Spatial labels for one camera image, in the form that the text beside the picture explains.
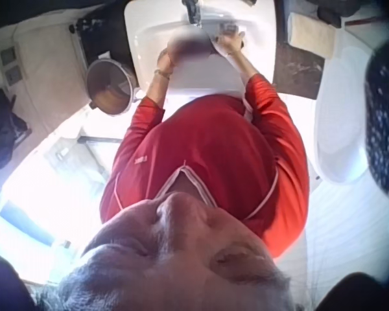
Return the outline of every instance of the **wristband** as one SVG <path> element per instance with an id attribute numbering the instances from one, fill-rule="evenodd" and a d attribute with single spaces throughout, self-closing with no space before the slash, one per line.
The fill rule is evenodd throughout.
<path id="1" fill-rule="evenodd" d="M 162 76 L 163 78 L 166 78 L 167 80 L 170 80 L 170 76 L 171 76 L 171 73 L 165 73 L 164 71 L 161 71 L 160 69 L 156 69 L 156 71 L 154 71 L 154 74 L 159 74 L 160 76 Z"/>

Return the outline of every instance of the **red sleeve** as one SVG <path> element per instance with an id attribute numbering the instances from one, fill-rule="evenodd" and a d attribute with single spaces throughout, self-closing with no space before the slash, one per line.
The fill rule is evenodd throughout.
<path id="1" fill-rule="evenodd" d="M 119 167 L 123 167 L 137 150 L 145 136 L 163 120 L 164 109 L 159 108 L 148 97 L 142 99 L 131 120 L 131 125 L 125 133 L 124 139 L 118 148 L 112 168 L 113 175 Z"/>
<path id="2" fill-rule="evenodd" d="M 269 227 L 263 231 L 262 239 L 272 256 L 278 257 L 298 238 L 307 220 L 309 204 L 307 157 L 301 136 L 286 105 L 272 85 L 261 75 L 253 76 L 248 82 L 246 100 L 255 111 L 253 125 L 265 137 L 276 160 L 278 171 L 276 199 L 268 201 L 275 205 L 274 218 Z M 257 213 L 256 217 L 263 215 L 265 214 Z"/>
<path id="3" fill-rule="evenodd" d="M 148 97 L 145 97 L 138 105 L 136 112 L 132 117 L 131 125 L 127 129 L 124 139 L 115 155 L 111 178 L 102 195 L 99 210 L 100 218 L 103 223 L 113 216 L 112 213 L 114 212 L 109 211 L 109 208 L 112 205 L 117 205 L 112 201 L 115 200 L 113 192 L 118 172 L 126 166 L 149 131 L 161 123 L 164 112 L 164 109 L 159 108 L 156 103 Z"/>

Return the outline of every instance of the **sink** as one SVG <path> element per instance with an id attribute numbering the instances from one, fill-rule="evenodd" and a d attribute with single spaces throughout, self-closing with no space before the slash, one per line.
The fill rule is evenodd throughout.
<path id="1" fill-rule="evenodd" d="M 269 81 L 274 75 L 276 18 L 273 0 L 248 6 L 241 0 L 199 0 L 202 28 L 211 36 L 222 22 L 234 22 L 245 31 L 244 54 Z M 168 41 L 189 25 L 181 0 L 138 0 L 125 8 L 130 51 L 143 91 L 156 70 L 160 52 Z M 180 64 L 170 82 L 169 95 L 201 96 L 221 92 L 244 92 L 239 74 L 227 59 L 212 54 Z"/>

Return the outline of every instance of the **tap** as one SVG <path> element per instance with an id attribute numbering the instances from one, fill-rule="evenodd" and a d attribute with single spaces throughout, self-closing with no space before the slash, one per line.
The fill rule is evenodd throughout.
<path id="1" fill-rule="evenodd" d="M 189 22 L 192 25 L 200 26 L 200 8 L 198 6 L 198 0 L 182 0 L 182 3 L 187 8 L 187 15 L 189 16 Z"/>

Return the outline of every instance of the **towel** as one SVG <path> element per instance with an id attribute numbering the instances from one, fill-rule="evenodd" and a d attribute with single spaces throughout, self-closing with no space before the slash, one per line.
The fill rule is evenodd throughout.
<path id="1" fill-rule="evenodd" d="M 335 28 L 322 21 L 297 13 L 291 13 L 288 18 L 289 44 L 323 58 L 333 57 L 335 34 Z"/>

